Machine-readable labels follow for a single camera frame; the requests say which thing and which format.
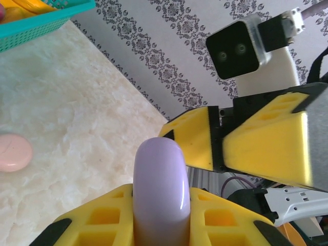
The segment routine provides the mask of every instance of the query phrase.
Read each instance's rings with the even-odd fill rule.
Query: camera lens
[[[224,62],[224,61],[226,61],[226,60],[227,60],[227,54],[226,54],[225,52],[221,51],[221,52],[219,53],[219,61],[220,61],[220,62]]]
[[[238,55],[243,55],[246,53],[246,46],[244,44],[238,44],[236,47],[236,53]]]

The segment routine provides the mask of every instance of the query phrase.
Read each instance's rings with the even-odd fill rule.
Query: teal plastic basket
[[[95,7],[94,0],[42,0],[59,10],[0,25],[0,53],[53,32],[72,16]]]

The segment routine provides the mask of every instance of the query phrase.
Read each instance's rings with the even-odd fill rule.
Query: damask wallpaper
[[[237,96],[234,80],[222,80],[215,72],[205,47],[208,35],[251,13],[266,20],[318,1],[96,0],[95,9],[73,22],[170,119],[189,108],[230,107]],[[290,45],[302,83],[327,46],[328,9],[306,19],[305,25]]]

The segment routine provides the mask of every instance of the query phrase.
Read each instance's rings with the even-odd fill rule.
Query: purple plastic object
[[[135,157],[133,179],[135,244],[187,246],[190,194],[178,144],[164,137],[143,142]]]

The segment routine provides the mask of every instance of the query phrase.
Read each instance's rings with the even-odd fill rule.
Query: white marble surface
[[[0,173],[0,245],[28,245],[56,217],[132,182],[134,154],[166,120],[68,22],[0,54],[0,134],[32,162]]]

